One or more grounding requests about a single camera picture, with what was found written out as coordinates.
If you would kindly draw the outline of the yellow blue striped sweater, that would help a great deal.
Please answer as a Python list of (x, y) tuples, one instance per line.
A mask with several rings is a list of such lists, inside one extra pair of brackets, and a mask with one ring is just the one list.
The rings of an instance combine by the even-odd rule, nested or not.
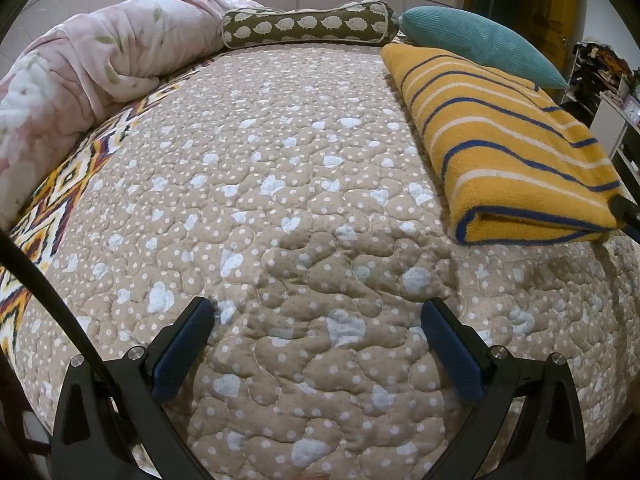
[(388, 44), (395, 81), (465, 245), (597, 240), (620, 178), (598, 139), (533, 81), (461, 55)]

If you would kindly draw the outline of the pink alarm clock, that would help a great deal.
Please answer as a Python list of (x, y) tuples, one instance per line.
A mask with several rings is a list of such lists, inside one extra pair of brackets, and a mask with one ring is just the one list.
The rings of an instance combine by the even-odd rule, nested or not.
[(626, 96), (623, 102), (623, 112), (632, 124), (640, 125), (640, 102), (632, 94)]

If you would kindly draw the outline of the white cluttered shelf unit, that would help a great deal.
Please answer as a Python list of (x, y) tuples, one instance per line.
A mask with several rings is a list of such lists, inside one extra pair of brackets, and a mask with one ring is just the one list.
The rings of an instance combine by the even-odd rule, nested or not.
[(639, 72), (610, 47), (596, 42), (574, 45), (568, 89), (561, 106), (583, 122), (602, 145), (626, 193), (639, 199), (639, 126), (623, 112), (628, 94), (639, 101)]

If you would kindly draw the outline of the orange geometric patterned blanket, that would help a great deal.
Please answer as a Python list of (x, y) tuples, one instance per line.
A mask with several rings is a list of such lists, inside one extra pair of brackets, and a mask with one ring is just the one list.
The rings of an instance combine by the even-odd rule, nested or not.
[(226, 59), (194, 66), (104, 126), (43, 182), (14, 234), (101, 356), (120, 356), (193, 296), (224, 293), (213, 240)]

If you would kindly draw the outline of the beige dotted quilted bedspread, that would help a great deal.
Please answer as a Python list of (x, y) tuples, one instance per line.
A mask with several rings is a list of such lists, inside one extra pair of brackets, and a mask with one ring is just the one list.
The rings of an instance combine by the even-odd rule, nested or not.
[(417, 479), (465, 412), (428, 350), (439, 296), (514, 356), (567, 358), (586, 445), (629, 411), (639, 249), (464, 247), (375, 48), (219, 55), (216, 326), (168, 415), (217, 479)]

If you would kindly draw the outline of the brown wooden door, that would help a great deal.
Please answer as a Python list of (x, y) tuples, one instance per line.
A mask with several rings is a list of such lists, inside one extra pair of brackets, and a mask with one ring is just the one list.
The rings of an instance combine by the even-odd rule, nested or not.
[(523, 36), (562, 72), (576, 23), (578, 0), (527, 0)]

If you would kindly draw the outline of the teal knitted pillow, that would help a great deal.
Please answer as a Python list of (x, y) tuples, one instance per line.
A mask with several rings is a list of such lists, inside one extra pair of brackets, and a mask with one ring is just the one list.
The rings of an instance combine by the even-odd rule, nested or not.
[(417, 46), (447, 50), (541, 88), (567, 87), (558, 69), (528, 40), (480, 14), (446, 6), (415, 6), (401, 14), (399, 26)]

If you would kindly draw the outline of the pink floral comforter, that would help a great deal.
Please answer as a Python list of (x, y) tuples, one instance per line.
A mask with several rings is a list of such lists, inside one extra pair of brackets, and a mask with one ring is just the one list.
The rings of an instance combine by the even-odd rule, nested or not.
[(226, 13), (254, 0), (126, 0), (48, 30), (1, 81), (1, 227), (79, 139), (224, 46)]

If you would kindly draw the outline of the olive sheep print bolster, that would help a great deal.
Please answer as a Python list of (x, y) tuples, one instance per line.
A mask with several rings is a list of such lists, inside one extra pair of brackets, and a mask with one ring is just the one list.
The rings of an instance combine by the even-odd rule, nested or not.
[(262, 44), (340, 42), (384, 46), (399, 32), (395, 11), (382, 0), (362, 0), (332, 9), (243, 8), (222, 21), (222, 41), (228, 49)]

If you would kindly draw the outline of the round beige headboard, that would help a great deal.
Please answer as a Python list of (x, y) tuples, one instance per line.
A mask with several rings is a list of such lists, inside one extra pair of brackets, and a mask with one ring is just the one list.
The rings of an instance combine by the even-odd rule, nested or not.
[(1, 41), (1, 77), (6, 76), (25, 48), (50, 28), (76, 14), (93, 11), (126, 0), (32, 0), (17, 15)]

